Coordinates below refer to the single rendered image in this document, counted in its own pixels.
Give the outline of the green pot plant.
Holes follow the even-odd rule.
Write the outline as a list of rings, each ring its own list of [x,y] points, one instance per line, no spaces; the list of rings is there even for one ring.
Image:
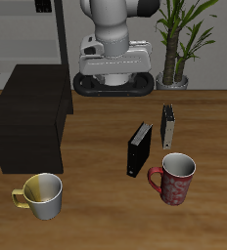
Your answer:
[[[189,84],[188,77],[183,74],[186,61],[197,59],[195,53],[201,47],[214,43],[214,40],[208,40],[212,27],[197,37],[203,21],[189,26],[200,13],[218,2],[218,0],[206,0],[200,4],[200,1],[186,10],[185,0],[166,0],[167,14],[159,10],[163,18],[157,21],[157,25],[161,23],[165,28],[160,34],[166,53],[163,72],[156,77],[158,90],[186,90]]]

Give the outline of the black books on shelf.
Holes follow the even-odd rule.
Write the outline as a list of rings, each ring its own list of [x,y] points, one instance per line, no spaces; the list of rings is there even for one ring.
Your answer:
[[[51,13],[51,0],[34,0],[35,10],[37,13]]]

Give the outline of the yellow and white mug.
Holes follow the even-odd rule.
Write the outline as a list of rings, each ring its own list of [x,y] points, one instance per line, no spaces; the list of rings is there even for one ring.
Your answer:
[[[62,208],[63,183],[51,173],[41,173],[29,178],[22,189],[12,191],[16,207],[30,209],[39,220],[55,218]]]

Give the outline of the grey background shelf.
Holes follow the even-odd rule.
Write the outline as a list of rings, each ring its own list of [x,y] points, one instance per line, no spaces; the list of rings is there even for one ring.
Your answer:
[[[0,0],[0,61],[68,64],[63,0],[37,13],[34,0]]]

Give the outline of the red patterned mug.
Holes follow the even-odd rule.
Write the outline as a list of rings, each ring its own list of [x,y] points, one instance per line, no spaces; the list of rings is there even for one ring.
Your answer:
[[[173,152],[163,158],[161,167],[150,168],[147,177],[163,202],[178,206],[184,202],[195,172],[196,163],[190,156]],[[160,174],[160,186],[152,181],[155,173]]]

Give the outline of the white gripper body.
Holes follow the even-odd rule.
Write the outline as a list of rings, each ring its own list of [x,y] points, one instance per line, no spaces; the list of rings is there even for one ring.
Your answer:
[[[81,55],[79,70],[83,75],[148,72],[151,69],[152,45],[147,41],[131,41],[129,49],[119,57]]]

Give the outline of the dark brown desk caddy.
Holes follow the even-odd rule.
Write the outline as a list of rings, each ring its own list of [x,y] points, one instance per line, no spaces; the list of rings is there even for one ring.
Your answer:
[[[16,65],[0,95],[2,172],[62,174],[61,142],[72,113],[66,65]]]

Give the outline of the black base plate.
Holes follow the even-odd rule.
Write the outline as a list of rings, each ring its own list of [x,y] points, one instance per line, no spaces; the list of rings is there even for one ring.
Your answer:
[[[118,86],[101,84],[92,75],[78,72],[73,78],[73,88],[84,97],[143,97],[155,87],[154,77],[149,72],[136,73],[127,83]]]

